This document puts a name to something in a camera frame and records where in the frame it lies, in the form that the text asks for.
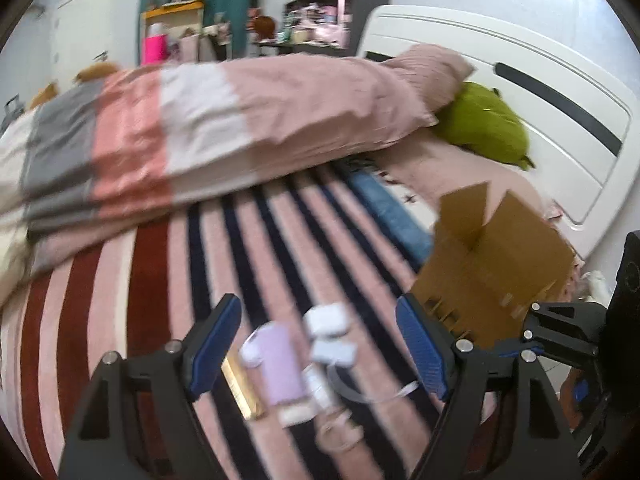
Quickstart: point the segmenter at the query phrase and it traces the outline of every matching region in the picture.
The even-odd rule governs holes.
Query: green pillow
[[[534,165],[527,157],[529,137],[518,116],[497,93],[477,83],[463,84],[455,101],[437,114],[435,133],[456,146],[523,170]]]

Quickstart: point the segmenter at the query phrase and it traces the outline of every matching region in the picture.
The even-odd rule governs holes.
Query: black stripe
[[[360,319],[367,327],[367,331],[369,332],[371,339],[378,346],[378,349],[384,357],[389,369],[401,384],[408,384],[413,381],[417,381],[418,379],[416,378],[414,370],[396,346],[396,343],[393,341],[389,332],[386,331],[386,328],[380,321],[376,311],[351,278],[344,262],[340,259],[331,242],[320,227],[320,224],[311,211],[309,211],[304,200],[300,197],[292,177],[286,176],[283,180],[301,215],[305,219],[309,232],[311,232],[316,243],[322,248],[324,256],[331,268],[334,270],[334,274],[338,279],[342,290],[351,304],[358,311]],[[413,393],[409,394],[408,397],[414,402],[416,409],[422,415],[429,427],[431,429],[435,428],[440,414],[431,402],[427,392],[423,388],[418,388]]]
[[[382,280],[386,283],[386,286],[388,286],[389,291],[391,292],[393,297],[399,298],[400,296],[402,296],[404,294],[402,287],[399,285],[395,277],[391,274],[389,269],[386,268],[386,265],[382,262],[382,260],[376,253],[376,250],[369,242],[369,239],[359,229],[359,227],[355,224],[351,217],[347,215],[340,203],[336,200],[334,194],[326,186],[326,184],[318,174],[318,170],[316,170],[316,168],[312,168],[311,170],[308,170],[308,174],[310,175],[313,183],[316,184],[316,186],[318,186],[322,191],[322,194],[326,198],[327,202],[331,205],[342,223],[349,230],[351,236],[353,236],[354,240],[356,240],[362,251],[367,255],[369,261],[373,264],[374,267],[376,267],[380,278],[382,278]]]
[[[260,325],[269,321],[267,311],[262,302],[262,297],[255,285],[254,269],[251,266],[246,253],[242,231],[238,223],[238,217],[234,209],[233,195],[227,195],[222,200],[222,207],[225,216],[226,230],[231,241],[231,250],[236,263],[236,275],[244,299],[244,307],[249,316],[249,322],[255,330]],[[316,446],[316,433],[311,434],[304,429],[296,431],[289,428],[289,431],[296,442],[300,456],[306,465],[306,469],[316,480],[340,479],[340,472],[335,466],[334,460],[321,452]]]
[[[496,63],[494,67],[496,75],[505,78],[512,83],[521,86],[547,103],[555,106],[558,110],[571,117],[575,122],[580,124],[592,136],[600,141],[615,156],[618,156],[622,148],[622,142],[617,138],[611,130],[588,113],[587,110],[580,105],[574,103],[568,97],[562,95],[557,90],[544,84],[542,81],[517,70],[516,68],[505,65],[504,63]]]
[[[367,198],[363,196],[362,193],[360,193],[360,190],[358,190],[350,181],[349,175],[345,174],[343,168],[341,168],[340,165],[336,164],[335,162],[329,163],[328,167],[333,170],[334,174],[344,183],[349,191],[351,191],[352,195],[356,197],[356,200],[360,202],[360,205],[376,223],[383,236],[391,242],[396,250],[398,250],[400,255],[405,259],[405,261],[409,264],[413,271],[418,272],[422,268],[422,263],[414,258],[414,256],[407,250],[404,244],[400,240],[398,240],[398,238],[391,232],[389,226],[386,225],[373,210]]]
[[[289,249],[280,233],[280,229],[276,224],[269,203],[267,202],[262,186],[256,186],[252,189],[255,203],[260,211],[262,222],[267,228],[271,247],[278,257],[280,267],[285,275],[289,289],[296,301],[296,306],[300,312],[300,316],[304,316],[306,311],[313,305],[309,297],[308,291],[303,283],[300,272],[289,253]],[[353,389],[357,389],[351,375],[344,371],[340,374]],[[353,414],[353,421],[360,425],[364,430],[364,442],[371,450],[373,459],[376,461],[383,475],[387,479],[406,478],[402,459],[396,452],[391,441],[386,436],[385,431],[378,424],[376,417],[373,415],[370,407],[366,404],[352,402],[349,399],[342,399],[342,402]]]
[[[196,321],[203,321],[210,314],[211,303],[207,281],[207,264],[204,259],[204,248],[202,247],[202,237],[200,236],[199,204],[189,208],[188,239],[193,316]],[[222,428],[222,433],[238,474],[243,479],[268,480],[269,477],[260,461],[254,442],[244,424],[242,413],[222,375],[213,385],[211,394],[215,409],[218,412],[220,428]]]
[[[385,54],[379,54],[377,52],[367,52],[365,58],[375,61],[376,63],[382,63],[388,59],[393,59],[393,56],[385,56]]]

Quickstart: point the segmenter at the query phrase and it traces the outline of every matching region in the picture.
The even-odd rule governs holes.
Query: white headboard
[[[533,180],[562,207],[560,229],[586,258],[640,166],[640,107],[631,90],[532,30],[437,7],[377,8],[358,55],[381,60],[414,43],[457,50],[476,67],[470,80],[500,91],[529,131]]]

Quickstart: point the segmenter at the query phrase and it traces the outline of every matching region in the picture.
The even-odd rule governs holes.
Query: cardboard box
[[[440,200],[433,253],[411,292],[456,338],[481,348],[519,337],[535,301],[562,293],[574,250],[508,192],[486,225],[488,184]]]

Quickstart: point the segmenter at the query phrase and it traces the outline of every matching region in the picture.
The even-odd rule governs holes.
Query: metal screw
[[[456,348],[461,352],[471,352],[474,349],[474,344],[469,339],[458,339]]]
[[[102,356],[102,362],[106,365],[112,365],[118,360],[118,357],[120,357],[120,354],[112,350],[111,352],[107,352]]]
[[[175,354],[182,349],[182,343],[177,339],[174,339],[173,341],[169,341],[166,345],[164,345],[164,349],[169,352],[169,354]]]
[[[532,363],[538,358],[535,352],[531,350],[523,350],[520,352],[520,357],[522,357],[522,360],[526,363]]]

